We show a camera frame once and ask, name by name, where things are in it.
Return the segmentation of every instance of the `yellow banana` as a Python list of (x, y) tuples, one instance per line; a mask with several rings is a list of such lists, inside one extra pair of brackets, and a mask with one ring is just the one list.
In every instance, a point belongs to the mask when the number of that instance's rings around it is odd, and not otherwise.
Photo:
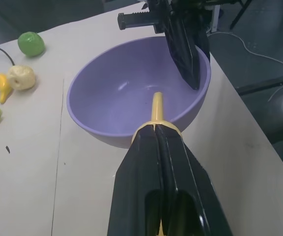
[(6, 101), (7, 96), (11, 91), (12, 88), (7, 81), (6, 75), (0, 73), (0, 103)]

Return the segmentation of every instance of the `green toy fruit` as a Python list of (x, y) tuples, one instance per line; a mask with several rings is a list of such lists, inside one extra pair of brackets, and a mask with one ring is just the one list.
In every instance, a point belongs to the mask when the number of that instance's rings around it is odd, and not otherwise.
[(18, 46), (20, 51), (28, 57), (37, 56), (45, 49), (43, 39), (34, 32), (26, 32), (20, 35)]

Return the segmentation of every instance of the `gray floor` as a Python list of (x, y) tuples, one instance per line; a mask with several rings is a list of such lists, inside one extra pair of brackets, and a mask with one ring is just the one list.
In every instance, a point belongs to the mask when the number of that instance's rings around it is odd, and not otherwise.
[[(59, 5), (61, 8), (70, 3), (68, 0), (63, 2), (65, 5)], [(106, 2), (104, 11), (114, 10), (135, 2), (136, 0)], [(229, 25), (241, 6), (227, 4), (223, 5), (222, 9), (224, 15), (219, 20), (219, 31), (229, 31)], [(5, 19), (7, 17), (0, 15), (0, 44), (14, 40), (22, 33), (20, 27), (10, 24)], [(283, 0), (253, 0), (233, 33), (240, 36), (253, 52), (283, 61)], [(283, 75), (283, 65), (250, 55), (245, 51), (242, 43), (230, 35), (216, 34), (210, 36), (209, 39), (211, 53), (235, 87)], [(274, 90), (276, 89), (243, 96), (242, 99), (252, 112), (265, 104)], [(274, 148), (283, 160), (283, 141), (275, 144)]]

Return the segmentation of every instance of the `table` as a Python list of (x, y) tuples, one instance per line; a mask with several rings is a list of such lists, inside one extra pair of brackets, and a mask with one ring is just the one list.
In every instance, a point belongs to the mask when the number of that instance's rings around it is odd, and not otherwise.
[[(118, 29), (118, 13), (142, 5), (42, 32), (47, 51), (38, 58), (26, 58), (16, 41), (0, 45), (38, 79), (34, 89), (0, 104), (0, 235), (106, 235), (114, 176), (127, 150), (79, 128), (66, 94), (88, 61), (154, 35), (152, 27)], [(0, 72), (9, 67), (0, 52)], [(235, 236), (283, 235), (283, 163), (212, 56), (211, 68), (205, 102), (184, 141), (209, 172)]]

